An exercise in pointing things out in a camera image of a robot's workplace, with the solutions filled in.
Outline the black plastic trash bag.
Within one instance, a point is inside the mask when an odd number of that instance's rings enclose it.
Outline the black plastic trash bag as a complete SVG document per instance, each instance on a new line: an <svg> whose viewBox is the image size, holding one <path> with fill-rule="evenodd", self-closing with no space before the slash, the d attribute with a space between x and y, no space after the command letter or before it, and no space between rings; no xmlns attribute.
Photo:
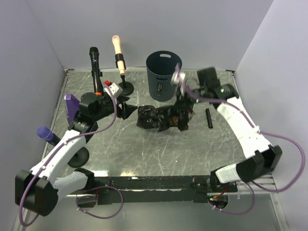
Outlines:
<svg viewBox="0 0 308 231"><path fill-rule="evenodd" d="M189 129L189 121L194 116L194 102L190 99L177 99L173 105L138 107L137 126L142 129L154 129L158 132L177 128L179 131Z"/></svg>

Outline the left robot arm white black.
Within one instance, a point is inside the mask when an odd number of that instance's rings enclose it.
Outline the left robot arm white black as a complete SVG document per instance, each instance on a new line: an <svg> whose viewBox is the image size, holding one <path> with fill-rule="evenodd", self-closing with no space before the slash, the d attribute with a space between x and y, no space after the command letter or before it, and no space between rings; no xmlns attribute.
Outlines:
<svg viewBox="0 0 308 231"><path fill-rule="evenodd" d="M38 215L47 216L67 195L81 190L90 193L95 188L93 172L78 167L72 174L60 178L63 168L82 149L98 129L98 120L113 115L127 119L137 106L129 105L127 96L113 98L107 93L93 92L81 96L79 109L62 139L50 153L30 171L21 170L15 177L15 203Z"/></svg>

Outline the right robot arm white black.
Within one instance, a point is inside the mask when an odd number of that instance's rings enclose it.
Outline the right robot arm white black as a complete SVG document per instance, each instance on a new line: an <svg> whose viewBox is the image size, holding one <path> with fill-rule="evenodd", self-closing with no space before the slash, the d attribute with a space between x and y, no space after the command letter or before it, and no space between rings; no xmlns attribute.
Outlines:
<svg viewBox="0 0 308 231"><path fill-rule="evenodd" d="M222 191L227 183L251 182L270 174L277 166L282 155L280 146L273 146L255 125L242 100L231 84L221 84L213 67L197 72L199 88L190 89L184 72L176 69L173 82L180 94L191 102L209 102L226 120L239 141L245 160L223 166L211 171L210 186L216 192Z"/></svg>

